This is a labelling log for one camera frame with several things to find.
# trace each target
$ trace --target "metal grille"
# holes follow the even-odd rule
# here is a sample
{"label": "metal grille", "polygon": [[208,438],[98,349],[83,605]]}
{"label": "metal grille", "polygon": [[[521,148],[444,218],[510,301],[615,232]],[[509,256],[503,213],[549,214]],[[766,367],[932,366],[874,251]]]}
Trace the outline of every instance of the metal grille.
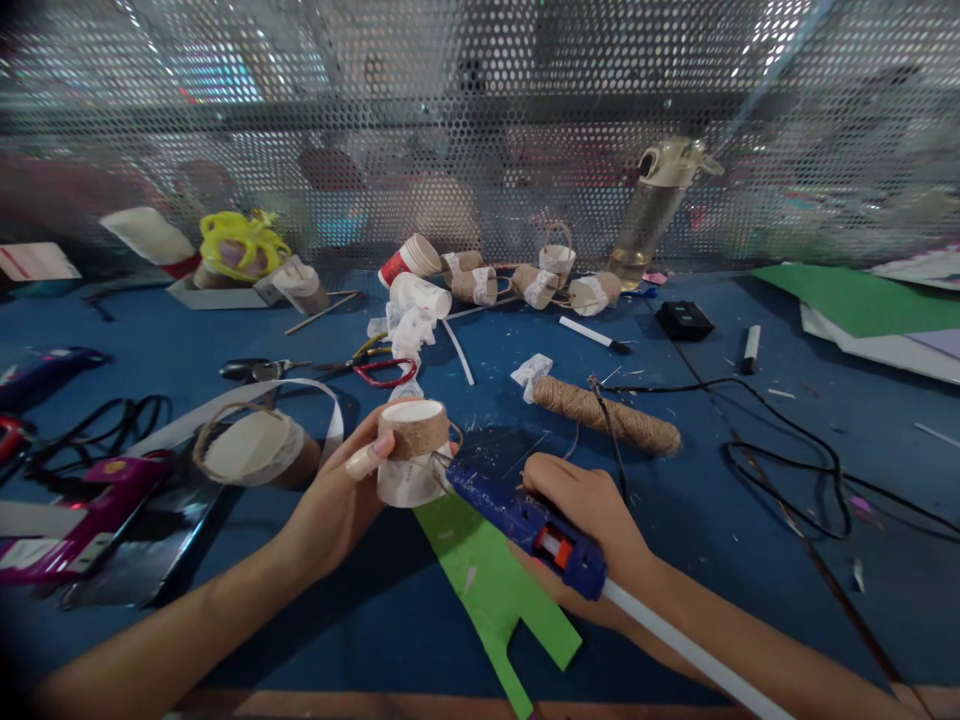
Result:
{"label": "metal grille", "polygon": [[603,265],[645,147],[702,135],[661,264],[864,265],[960,223],[960,5],[909,0],[51,0],[8,31],[0,219],[88,265],[148,204],[265,208],[318,264],[417,230]]}

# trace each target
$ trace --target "red-handled pliers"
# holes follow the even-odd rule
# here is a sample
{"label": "red-handled pliers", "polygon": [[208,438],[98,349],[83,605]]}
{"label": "red-handled pliers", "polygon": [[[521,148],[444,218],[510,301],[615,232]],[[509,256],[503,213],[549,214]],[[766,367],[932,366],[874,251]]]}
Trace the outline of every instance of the red-handled pliers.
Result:
{"label": "red-handled pliers", "polygon": [[[373,347],[378,342],[383,340],[387,336],[386,333],[380,333],[379,335],[374,335],[367,342],[357,350],[353,357],[345,362],[340,363],[329,363],[327,365],[314,365],[317,370],[326,371],[324,375],[321,375],[317,380],[327,380],[329,378],[335,377],[342,373],[353,370],[360,377],[366,380],[372,387],[377,388],[387,388],[387,387],[397,387],[397,385],[403,385],[405,382],[410,380],[414,375],[417,374],[417,363],[410,358],[392,358],[390,360],[381,360],[380,362],[367,362],[370,360],[371,355],[380,355],[383,353],[388,353],[391,351],[389,347]],[[370,376],[370,372],[374,370],[380,370],[385,367],[392,367],[394,365],[409,365],[410,369],[399,378],[394,380],[377,380]]]}

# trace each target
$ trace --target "green paper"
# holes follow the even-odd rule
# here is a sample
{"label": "green paper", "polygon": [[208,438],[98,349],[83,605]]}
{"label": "green paper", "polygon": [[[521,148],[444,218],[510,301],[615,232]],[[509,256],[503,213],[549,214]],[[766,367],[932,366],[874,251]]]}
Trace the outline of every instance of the green paper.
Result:
{"label": "green paper", "polygon": [[773,265],[753,274],[796,295],[854,337],[960,328],[960,293],[819,265]]}
{"label": "green paper", "polygon": [[[561,670],[583,642],[563,611],[520,566],[507,540],[462,498],[450,494],[414,510],[440,566],[476,628],[483,648],[517,717],[533,703],[507,658],[520,619]],[[470,568],[475,568],[469,589]]]}

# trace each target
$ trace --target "black marker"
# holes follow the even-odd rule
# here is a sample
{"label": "black marker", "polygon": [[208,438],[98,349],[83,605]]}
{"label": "black marker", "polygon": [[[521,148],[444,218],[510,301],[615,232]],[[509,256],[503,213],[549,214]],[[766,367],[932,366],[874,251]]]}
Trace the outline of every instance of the black marker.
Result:
{"label": "black marker", "polygon": [[757,353],[760,352],[760,326],[754,325],[747,332],[747,347],[743,351],[740,369],[744,375],[753,375],[757,370]]}
{"label": "black marker", "polygon": [[573,320],[570,320],[569,318],[565,318],[565,317],[560,318],[560,324],[566,325],[568,328],[570,328],[574,332],[580,333],[584,337],[588,337],[594,342],[598,342],[601,345],[606,345],[608,348],[610,348],[614,352],[618,352],[621,355],[630,354],[630,348],[628,348],[623,343],[617,342],[613,338],[608,338],[606,335],[601,335],[600,333],[594,330],[591,330],[588,327],[584,327],[580,323],[576,323]]}

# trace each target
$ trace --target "hand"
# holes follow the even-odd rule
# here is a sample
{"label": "hand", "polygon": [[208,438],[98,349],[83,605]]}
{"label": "hand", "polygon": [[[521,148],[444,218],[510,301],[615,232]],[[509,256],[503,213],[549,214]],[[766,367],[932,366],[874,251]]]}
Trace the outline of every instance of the hand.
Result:
{"label": "hand", "polygon": [[[527,492],[543,495],[603,549],[609,576],[640,596],[652,583],[659,561],[647,547],[613,478],[602,470],[583,470],[553,455],[531,455],[523,468]],[[597,625],[633,634],[632,620],[606,597],[584,599],[539,560],[509,543],[520,564],[561,607]]]}
{"label": "hand", "polygon": [[324,463],[275,539],[284,561],[309,583],[333,572],[383,509],[375,470],[394,446],[392,431],[377,437],[385,407],[370,413]]}

